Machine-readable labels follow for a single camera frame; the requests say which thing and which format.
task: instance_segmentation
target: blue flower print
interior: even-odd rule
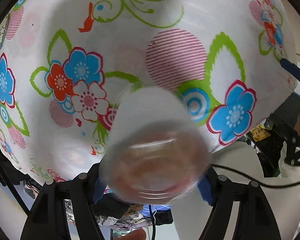
[[[5,142],[4,144],[6,146],[7,152],[10,153],[10,154],[12,154],[12,150],[11,150],[9,144],[7,142]]]
[[[193,122],[200,122],[206,118],[210,108],[210,100],[206,92],[200,88],[190,88],[182,93],[181,99],[186,104]]]
[[[13,76],[12,70],[8,68],[6,55],[3,53],[0,57],[0,102],[10,108],[14,108],[14,89],[16,79]]]
[[[73,85],[80,80],[88,85],[93,81],[99,85],[104,83],[103,58],[96,52],[87,54],[83,48],[75,47],[63,66],[66,76],[72,79]]]
[[[274,33],[274,40],[279,45],[280,48],[283,47],[283,32],[280,25],[276,25],[276,31]]]
[[[262,11],[261,17],[263,22],[270,22],[270,17],[265,10]]]
[[[207,121],[208,130],[220,134],[221,145],[226,146],[247,132],[256,101],[256,92],[248,89],[240,80],[230,86],[226,93],[226,104],[216,107]]]

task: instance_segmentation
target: wall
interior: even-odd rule
[[[26,214],[19,204],[12,200],[0,187],[0,227],[10,240],[19,240]]]
[[[300,16],[287,0],[281,0],[290,23],[296,44],[297,61],[300,62]]]

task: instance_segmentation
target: white floor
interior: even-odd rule
[[[179,236],[174,223],[170,225],[162,225],[155,227],[155,240],[179,240]],[[152,237],[152,226],[149,227],[149,236],[146,240]]]
[[[30,209],[34,200],[24,192],[23,186],[16,186],[16,189]],[[20,240],[26,218],[26,214],[9,189],[0,184],[0,227],[10,240]],[[79,240],[78,232],[74,225],[69,224],[69,231],[72,240]],[[106,240],[110,239],[109,228],[101,228],[101,231]]]

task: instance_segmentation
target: black metal arm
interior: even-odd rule
[[[286,59],[282,59],[280,61],[280,64],[285,70],[287,70],[298,81],[300,81],[300,69],[295,64],[289,62]],[[295,106],[287,105],[287,107],[292,109]],[[288,120],[290,119],[290,116],[289,118],[285,118],[280,114],[280,108],[281,106],[273,114],[270,115],[269,119],[276,125],[276,132],[282,138],[284,138],[287,143],[287,156],[284,162],[291,166],[300,166],[300,151],[298,151],[297,153],[295,152],[296,147],[300,146],[300,135],[298,135],[298,133],[294,129],[295,123],[292,124],[291,120]]]
[[[21,240],[70,240],[64,199],[71,199],[75,222],[81,240],[104,240],[91,205],[99,164],[81,173],[72,181],[56,183],[47,180],[26,220]],[[214,199],[209,220],[199,240],[223,240],[234,201],[240,202],[233,240],[280,240],[280,233],[271,207],[260,185],[234,183],[218,175],[211,167],[207,179]]]

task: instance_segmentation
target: black cable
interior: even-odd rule
[[[286,184],[286,185],[268,185],[268,184],[265,184],[261,181],[258,181],[257,179],[249,176],[248,174],[245,174],[244,172],[238,171],[236,169],[233,169],[233,168],[230,168],[230,167],[227,167],[227,166],[218,165],[218,164],[211,164],[211,166],[215,167],[215,168],[221,168],[221,169],[224,169],[224,170],[228,170],[228,171],[232,171],[234,173],[237,173],[237,174],[239,174],[243,177],[246,177],[247,179],[258,182],[259,185],[262,186],[262,187],[282,189],[282,188],[290,188],[290,187],[295,187],[295,186],[300,185],[300,181],[295,182],[295,183],[291,183],[291,184]]]
[[[151,222],[152,222],[152,237],[151,237],[151,240],[155,240],[155,220],[154,220],[154,216],[153,216],[153,213],[152,213],[151,205],[149,205],[149,212],[150,212],[150,218],[151,218]]]

